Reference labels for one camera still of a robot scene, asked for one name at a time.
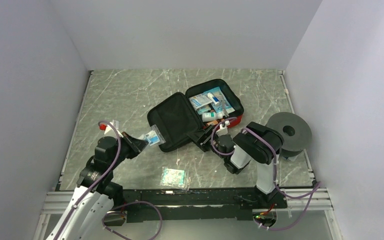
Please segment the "alcohol wipes clear bag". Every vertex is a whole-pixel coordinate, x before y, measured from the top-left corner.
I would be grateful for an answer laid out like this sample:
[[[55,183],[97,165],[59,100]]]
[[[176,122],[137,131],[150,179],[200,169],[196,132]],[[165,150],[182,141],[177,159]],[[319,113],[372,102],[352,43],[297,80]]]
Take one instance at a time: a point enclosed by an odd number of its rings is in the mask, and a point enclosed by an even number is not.
[[[147,141],[149,146],[162,145],[166,143],[161,131],[155,124],[150,127],[150,131],[148,133],[142,134],[138,138],[140,140]]]

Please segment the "brown bottle orange cap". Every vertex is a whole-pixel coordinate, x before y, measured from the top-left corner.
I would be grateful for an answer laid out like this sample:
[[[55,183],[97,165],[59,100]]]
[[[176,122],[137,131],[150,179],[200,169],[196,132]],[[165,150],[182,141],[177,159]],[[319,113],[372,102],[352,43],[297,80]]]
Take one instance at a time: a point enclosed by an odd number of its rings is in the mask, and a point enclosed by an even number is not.
[[[216,126],[218,123],[220,122],[220,120],[213,120],[213,121],[209,121],[206,123],[206,125],[209,127],[209,126]]]

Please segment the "white bottle green label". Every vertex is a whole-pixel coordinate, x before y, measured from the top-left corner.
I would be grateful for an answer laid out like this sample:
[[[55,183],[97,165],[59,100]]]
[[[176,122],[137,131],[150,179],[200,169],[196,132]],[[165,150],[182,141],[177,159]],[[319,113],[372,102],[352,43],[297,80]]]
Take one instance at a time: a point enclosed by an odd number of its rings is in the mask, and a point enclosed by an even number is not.
[[[221,120],[224,118],[224,114],[222,112],[217,113],[217,112],[204,112],[201,115],[201,119],[203,122],[212,122],[216,120]]]

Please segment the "teal header small items bag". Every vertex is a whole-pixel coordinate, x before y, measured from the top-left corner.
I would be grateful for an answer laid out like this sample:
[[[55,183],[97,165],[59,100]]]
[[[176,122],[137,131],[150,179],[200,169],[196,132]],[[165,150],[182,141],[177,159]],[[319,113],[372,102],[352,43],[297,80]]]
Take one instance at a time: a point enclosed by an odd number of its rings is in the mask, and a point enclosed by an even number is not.
[[[197,112],[199,115],[202,115],[202,114],[204,114],[204,113],[208,113],[208,112],[210,112],[211,110],[212,110],[211,105],[210,105],[210,104],[206,104],[206,105],[204,105],[204,106],[198,108],[198,109],[196,110],[196,112]]]

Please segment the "red medicine kit case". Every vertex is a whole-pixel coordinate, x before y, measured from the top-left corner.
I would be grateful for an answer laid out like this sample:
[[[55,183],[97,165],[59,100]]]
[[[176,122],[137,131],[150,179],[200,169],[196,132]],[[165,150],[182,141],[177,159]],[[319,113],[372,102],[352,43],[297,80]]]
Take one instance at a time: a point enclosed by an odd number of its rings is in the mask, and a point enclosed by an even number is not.
[[[155,125],[165,140],[165,143],[159,146],[162,152],[169,153],[191,143],[188,133],[205,128],[202,117],[194,110],[189,98],[217,87],[234,109],[229,116],[238,118],[232,122],[232,125],[236,126],[241,122],[245,109],[239,97],[223,79],[212,79],[194,85],[185,93],[175,92],[147,113],[149,125],[151,127]]]

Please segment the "white gauze dressing packet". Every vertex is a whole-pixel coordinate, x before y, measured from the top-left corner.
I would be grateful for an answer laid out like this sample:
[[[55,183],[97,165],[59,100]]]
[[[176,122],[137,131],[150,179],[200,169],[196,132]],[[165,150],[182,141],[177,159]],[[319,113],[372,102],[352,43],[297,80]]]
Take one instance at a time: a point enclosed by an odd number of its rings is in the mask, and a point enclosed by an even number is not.
[[[189,101],[195,110],[200,109],[212,102],[212,100],[204,93],[190,97]]]

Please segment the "blue cotton swab packet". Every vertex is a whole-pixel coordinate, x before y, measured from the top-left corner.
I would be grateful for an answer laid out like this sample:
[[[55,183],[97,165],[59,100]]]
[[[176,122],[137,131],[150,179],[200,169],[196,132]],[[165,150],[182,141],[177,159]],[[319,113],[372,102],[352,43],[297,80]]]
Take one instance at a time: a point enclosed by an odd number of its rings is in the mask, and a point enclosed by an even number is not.
[[[213,93],[219,99],[220,102],[224,101],[224,103],[226,104],[227,112],[229,114],[233,113],[235,111],[234,107],[227,100],[226,96],[223,94],[223,92],[221,91],[220,87],[215,87],[215,88],[212,88],[210,90],[207,90],[207,91],[204,92],[204,94],[207,95],[207,93],[209,93],[209,92]],[[222,113],[221,104],[219,106],[215,106],[211,102],[211,107],[215,110],[216,113]]]

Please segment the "adhesive bandages clear bag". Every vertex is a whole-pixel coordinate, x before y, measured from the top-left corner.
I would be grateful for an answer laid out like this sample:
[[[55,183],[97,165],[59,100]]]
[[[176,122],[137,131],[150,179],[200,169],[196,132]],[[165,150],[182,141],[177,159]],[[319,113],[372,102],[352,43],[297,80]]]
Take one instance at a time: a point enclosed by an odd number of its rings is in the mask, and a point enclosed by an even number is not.
[[[190,188],[190,181],[188,171],[163,167],[159,185],[179,190],[188,190]]]

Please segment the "black handled scissors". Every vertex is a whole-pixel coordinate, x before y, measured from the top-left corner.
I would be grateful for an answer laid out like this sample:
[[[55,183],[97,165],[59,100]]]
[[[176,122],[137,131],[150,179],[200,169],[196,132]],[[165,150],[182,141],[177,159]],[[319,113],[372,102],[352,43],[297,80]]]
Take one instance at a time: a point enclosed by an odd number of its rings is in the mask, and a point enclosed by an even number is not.
[[[223,100],[221,100],[220,104],[221,104],[221,109],[222,109],[223,116],[228,118],[229,117],[229,113],[227,112],[225,102]]]

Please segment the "white bandage roll blue label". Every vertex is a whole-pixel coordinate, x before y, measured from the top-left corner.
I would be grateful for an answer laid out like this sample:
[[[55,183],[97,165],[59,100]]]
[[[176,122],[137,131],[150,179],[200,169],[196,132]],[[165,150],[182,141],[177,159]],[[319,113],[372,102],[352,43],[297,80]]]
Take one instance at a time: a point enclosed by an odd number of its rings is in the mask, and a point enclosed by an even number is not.
[[[206,95],[215,106],[219,106],[221,104],[220,100],[212,92],[208,92]]]

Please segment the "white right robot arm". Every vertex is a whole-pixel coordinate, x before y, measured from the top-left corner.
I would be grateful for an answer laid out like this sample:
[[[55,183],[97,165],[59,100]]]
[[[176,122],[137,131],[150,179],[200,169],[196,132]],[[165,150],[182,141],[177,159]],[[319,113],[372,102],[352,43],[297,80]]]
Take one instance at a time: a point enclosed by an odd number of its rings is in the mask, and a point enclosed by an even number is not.
[[[284,138],[276,130],[253,121],[234,137],[230,134],[217,136],[219,129],[210,126],[189,132],[187,136],[203,152],[212,151],[220,157],[232,174],[239,174],[250,162],[256,162],[255,200],[260,207],[269,207],[278,194],[275,162],[281,153]]]

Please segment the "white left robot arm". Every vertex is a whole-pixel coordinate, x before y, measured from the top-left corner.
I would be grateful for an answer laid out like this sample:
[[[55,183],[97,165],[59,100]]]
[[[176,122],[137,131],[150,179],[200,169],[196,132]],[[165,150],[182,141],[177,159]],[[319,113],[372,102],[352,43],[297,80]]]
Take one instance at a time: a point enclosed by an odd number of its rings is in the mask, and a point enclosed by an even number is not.
[[[123,205],[123,187],[112,181],[113,171],[149,145],[146,137],[143,134],[135,138],[111,130],[98,140],[93,156],[79,174],[66,209],[47,239],[86,240],[108,211]]]

